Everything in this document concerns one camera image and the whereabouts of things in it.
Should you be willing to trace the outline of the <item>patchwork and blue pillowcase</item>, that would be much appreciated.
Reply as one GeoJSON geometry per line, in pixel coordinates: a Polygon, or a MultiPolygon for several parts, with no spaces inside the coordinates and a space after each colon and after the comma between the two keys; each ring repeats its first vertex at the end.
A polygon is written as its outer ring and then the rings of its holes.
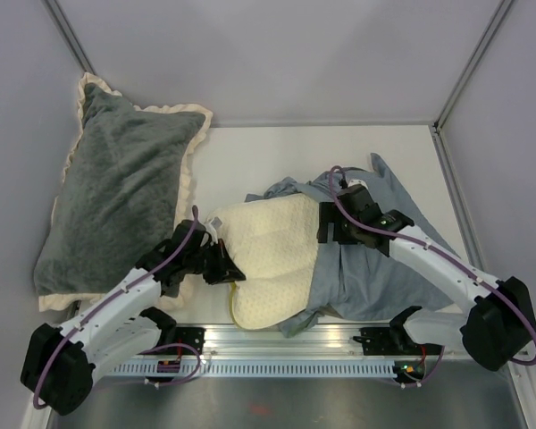
{"type": "MultiPolygon", "coordinates": [[[[439,245],[452,247],[421,213],[407,190],[376,153],[371,154],[372,169],[346,167],[349,180],[364,181],[372,198],[383,211],[396,209],[439,245]]],[[[286,337],[314,326],[326,310],[354,322],[388,320],[408,307],[431,311],[452,304],[443,292],[411,268],[363,245],[341,246],[329,242],[318,247],[307,307],[294,310],[278,323],[286,337]]]]}

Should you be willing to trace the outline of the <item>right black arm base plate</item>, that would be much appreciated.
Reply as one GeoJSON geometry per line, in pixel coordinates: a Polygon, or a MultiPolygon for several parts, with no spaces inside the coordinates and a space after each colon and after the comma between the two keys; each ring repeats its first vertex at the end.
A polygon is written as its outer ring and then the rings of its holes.
{"type": "Polygon", "coordinates": [[[366,326],[351,340],[360,344],[365,356],[437,356],[442,347],[435,344],[419,344],[400,329],[388,326],[366,326]]]}

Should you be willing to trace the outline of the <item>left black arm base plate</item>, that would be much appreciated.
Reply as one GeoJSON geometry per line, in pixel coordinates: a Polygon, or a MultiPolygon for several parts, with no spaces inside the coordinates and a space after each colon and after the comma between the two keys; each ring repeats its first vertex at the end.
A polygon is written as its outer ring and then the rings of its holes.
{"type": "Polygon", "coordinates": [[[206,328],[202,326],[179,325],[172,335],[173,343],[189,345],[201,355],[205,345],[206,328]]]}

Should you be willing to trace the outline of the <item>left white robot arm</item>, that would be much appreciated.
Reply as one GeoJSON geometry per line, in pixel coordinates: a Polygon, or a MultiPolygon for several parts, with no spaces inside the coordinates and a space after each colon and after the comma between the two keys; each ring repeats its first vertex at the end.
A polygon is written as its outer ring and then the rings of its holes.
{"type": "Polygon", "coordinates": [[[177,336],[176,321],[156,305],[178,292],[188,275],[209,285],[245,280],[219,235],[221,227],[217,217],[182,221],[92,307],[57,327],[40,325],[21,370],[33,407],[70,414],[100,379],[136,355],[185,349],[198,357],[198,348],[177,336]]]}

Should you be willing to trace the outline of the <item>cream pillow yellow edge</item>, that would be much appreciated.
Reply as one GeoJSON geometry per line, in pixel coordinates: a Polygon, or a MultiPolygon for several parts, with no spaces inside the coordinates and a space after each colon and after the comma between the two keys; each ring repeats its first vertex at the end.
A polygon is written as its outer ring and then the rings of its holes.
{"type": "Polygon", "coordinates": [[[231,309],[246,330],[274,326],[307,307],[318,253],[318,203],[297,193],[226,206],[219,239],[246,275],[236,282],[231,309]]]}

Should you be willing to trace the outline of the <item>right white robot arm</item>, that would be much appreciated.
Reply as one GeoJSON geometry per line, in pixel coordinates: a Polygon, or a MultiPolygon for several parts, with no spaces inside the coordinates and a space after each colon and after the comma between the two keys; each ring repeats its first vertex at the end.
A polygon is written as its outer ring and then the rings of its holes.
{"type": "Polygon", "coordinates": [[[497,371],[533,344],[536,364],[536,318],[527,286],[465,263],[429,237],[398,210],[384,212],[366,186],[341,184],[330,202],[319,205],[319,243],[363,245],[420,274],[450,298],[457,313],[411,306],[389,322],[389,343],[408,354],[420,345],[462,349],[476,363],[497,371]]]}

